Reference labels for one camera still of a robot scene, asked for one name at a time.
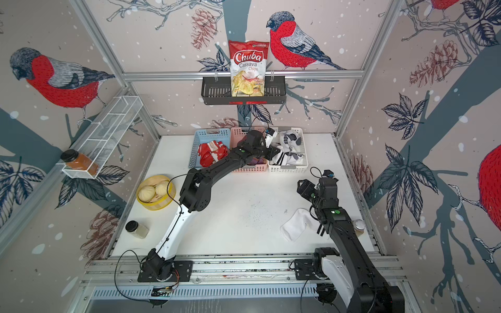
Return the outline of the red santa sock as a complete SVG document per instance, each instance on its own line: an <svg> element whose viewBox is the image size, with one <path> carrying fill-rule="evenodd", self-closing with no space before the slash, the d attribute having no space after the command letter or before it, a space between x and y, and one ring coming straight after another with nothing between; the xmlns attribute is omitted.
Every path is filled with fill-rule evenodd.
<svg viewBox="0 0 501 313"><path fill-rule="evenodd" d="M210 149L210 156L213 159L213 163L224 159L228 155L228 147L224 145L223 142L217 142L215 140L207 143L207 146Z"/></svg>
<svg viewBox="0 0 501 313"><path fill-rule="evenodd" d="M200 165L203 168L213 164L214 158L212 155L212 143L201 143L198 147L198 156L200 157Z"/></svg>

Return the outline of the white grey sport sock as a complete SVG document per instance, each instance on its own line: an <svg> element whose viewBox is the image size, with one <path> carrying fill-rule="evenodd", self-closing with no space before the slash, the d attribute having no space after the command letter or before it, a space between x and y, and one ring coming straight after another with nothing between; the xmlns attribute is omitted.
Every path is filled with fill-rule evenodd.
<svg viewBox="0 0 501 313"><path fill-rule="evenodd" d="M293 130L280 132L279 142L284 153L301 153L302 138Z"/></svg>

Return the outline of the plain white sock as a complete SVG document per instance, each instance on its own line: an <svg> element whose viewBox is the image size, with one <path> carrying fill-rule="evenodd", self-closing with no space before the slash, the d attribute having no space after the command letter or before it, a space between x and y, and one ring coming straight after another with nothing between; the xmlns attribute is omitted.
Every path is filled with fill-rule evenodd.
<svg viewBox="0 0 501 313"><path fill-rule="evenodd" d="M312 228L315 220L309 211L299 208L292 217L280 227L282 236L288 242L295 242L307 228Z"/></svg>

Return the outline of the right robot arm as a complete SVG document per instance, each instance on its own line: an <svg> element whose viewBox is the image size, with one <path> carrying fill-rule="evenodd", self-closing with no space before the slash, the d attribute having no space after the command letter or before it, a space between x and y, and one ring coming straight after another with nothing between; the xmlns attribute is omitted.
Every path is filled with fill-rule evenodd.
<svg viewBox="0 0 501 313"><path fill-rule="evenodd" d="M299 180L297 193L311 203L320 229L335 243L334 250L316 250L315 273L331 281L347 312L404 312L402 291L378 272L357 237L351 217L339 205L337 179L323 176L316 185Z"/></svg>

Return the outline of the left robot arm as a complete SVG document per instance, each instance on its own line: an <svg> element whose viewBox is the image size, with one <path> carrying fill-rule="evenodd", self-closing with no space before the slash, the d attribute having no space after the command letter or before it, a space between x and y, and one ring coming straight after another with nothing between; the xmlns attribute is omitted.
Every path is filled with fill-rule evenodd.
<svg viewBox="0 0 501 313"><path fill-rule="evenodd" d="M176 276L174 260L177 250L191 218L209 205L212 187L224 176L244 167L253 159L271 160L279 153L279 149L271 145L277 135L278 132L272 128L266 129L264 133L250 130L222 160L201 170L193 168L188 171L180 199L176 202L176 215L158 245L141 261L138 282L166 282Z"/></svg>

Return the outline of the pink plastic basket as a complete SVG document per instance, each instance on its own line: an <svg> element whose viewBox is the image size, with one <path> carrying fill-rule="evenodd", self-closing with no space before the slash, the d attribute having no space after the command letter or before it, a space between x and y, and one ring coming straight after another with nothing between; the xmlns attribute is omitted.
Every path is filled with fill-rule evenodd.
<svg viewBox="0 0 501 313"><path fill-rule="evenodd" d="M235 148L238 143L245 139L250 130L258 130L263 133L266 129L264 127L232 127L230 148ZM249 164L244 167L234 170L234 173L251 173L251 172L266 172L268 169L268 161L266 159L253 159Z"/></svg>

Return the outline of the white plastic basket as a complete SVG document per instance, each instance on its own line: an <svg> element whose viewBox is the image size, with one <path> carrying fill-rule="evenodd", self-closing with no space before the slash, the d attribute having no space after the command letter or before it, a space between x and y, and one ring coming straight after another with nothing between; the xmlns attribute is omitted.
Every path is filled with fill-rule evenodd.
<svg viewBox="0 0 501 313"><path fill-rule="evenodd" d="M308 168L308 158L307 158L307 152L306 152L306 147L305 147L305 138L303 135L303 130L299 127L272 127L274 130L278 132L277 137L272 141L272 146L277 147L277 148L282 148L280 146L279 142L279 133L286 131L286 130L293 130L297 135L299 135L302 138L302 144L301 144L301 153L300 154L295 154L291 153L290 155L293 156L296 161L294 165L287 165L287 166L275 166L271 165L269 161L269 169L270 172L277 172L277 173L303 173L307 168Z"/></svg>

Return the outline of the amber liquid jar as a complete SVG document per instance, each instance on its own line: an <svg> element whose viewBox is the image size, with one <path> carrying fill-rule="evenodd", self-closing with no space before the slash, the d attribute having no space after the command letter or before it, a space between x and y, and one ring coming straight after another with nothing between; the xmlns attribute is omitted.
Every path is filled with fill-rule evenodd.
<svg viewBox="0 0 501 313"><path fill-rule="evenodd" d="M352 221L354 231L358 237L362 236L367 230L367 225L362 219L356 219Z"/></svg>

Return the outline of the Chuba cassava chips bag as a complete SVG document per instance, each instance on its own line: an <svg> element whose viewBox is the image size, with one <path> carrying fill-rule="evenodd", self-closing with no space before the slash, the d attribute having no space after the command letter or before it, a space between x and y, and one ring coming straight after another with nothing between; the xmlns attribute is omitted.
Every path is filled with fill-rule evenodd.
<svg viewBox="0 0 501 313"><path fill-rule="evenodd" d="M233 97L263 97L268 42L229 41L231 94Z"/></svg>

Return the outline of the yellow bamboo steamer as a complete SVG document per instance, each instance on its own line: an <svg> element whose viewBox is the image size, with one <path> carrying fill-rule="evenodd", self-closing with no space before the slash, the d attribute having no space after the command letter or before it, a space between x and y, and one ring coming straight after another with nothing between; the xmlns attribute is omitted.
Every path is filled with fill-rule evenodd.
<svg viewBox="0 0 501 313"><path fill-rule="evenodd" d="M176 197L176 187L170 178L156 175L143 181L136 191L136 199L150 211L158 211L167 207Z"/></svg>

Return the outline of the black jar lid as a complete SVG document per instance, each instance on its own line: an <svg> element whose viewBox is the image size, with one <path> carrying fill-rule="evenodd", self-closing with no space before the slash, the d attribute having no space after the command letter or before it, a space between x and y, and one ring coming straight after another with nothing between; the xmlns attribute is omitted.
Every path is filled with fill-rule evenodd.
<svg viewBox="0 0 501 313"><path fill-rule="evenodd" d="M135 220L130 220L126 223L125 230L127 233L138 239L145 239L149 233L149 229L145 225Z"/></svg>

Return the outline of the orange spice jar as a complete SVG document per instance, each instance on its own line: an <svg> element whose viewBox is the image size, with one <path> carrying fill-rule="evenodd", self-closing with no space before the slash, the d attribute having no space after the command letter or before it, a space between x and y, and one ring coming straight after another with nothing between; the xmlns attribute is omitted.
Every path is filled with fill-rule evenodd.
<svg viewBox="0 0 501 313"><path fill-rule="evenodd" d="M61 160L73 170L82 170L96 176L99 166L94 163L87 155L74 149L69 149L61 154Z"/></svg>

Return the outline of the black wall basket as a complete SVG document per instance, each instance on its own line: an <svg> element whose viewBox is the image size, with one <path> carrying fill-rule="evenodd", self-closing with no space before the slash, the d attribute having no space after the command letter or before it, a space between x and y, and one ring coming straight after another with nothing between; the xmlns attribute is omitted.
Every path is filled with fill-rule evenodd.
<svg viewBox="0 0 501 313"><path fill-rule="evenodd" d="M287 99L283 76L253 80L207 77L202 81L201 95L206 105L284 104Z"/></svg>

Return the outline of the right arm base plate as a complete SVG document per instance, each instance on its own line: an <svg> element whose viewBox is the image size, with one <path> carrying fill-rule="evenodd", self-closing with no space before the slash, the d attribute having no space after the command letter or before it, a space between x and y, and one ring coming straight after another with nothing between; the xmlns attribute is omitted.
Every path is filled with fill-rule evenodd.
<svg viewBox="0 0 501 313"><path fill-rule="evenodd" d="M295 272L297 280L332 280L349 279L347 267L340 256L322 257L320 261L313 259L295 259L290 268Z"/></svg>

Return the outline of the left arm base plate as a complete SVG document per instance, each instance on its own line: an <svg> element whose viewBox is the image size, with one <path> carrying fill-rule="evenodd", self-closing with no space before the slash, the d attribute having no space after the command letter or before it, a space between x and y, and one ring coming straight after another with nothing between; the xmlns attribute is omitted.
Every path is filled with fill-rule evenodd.
<svg viewBox="0 0 501 313"><path fill-rule="evenodd" d="M141 283L189 282L193 265L192 261L147 260L140 267L137 281Z"/></svg>

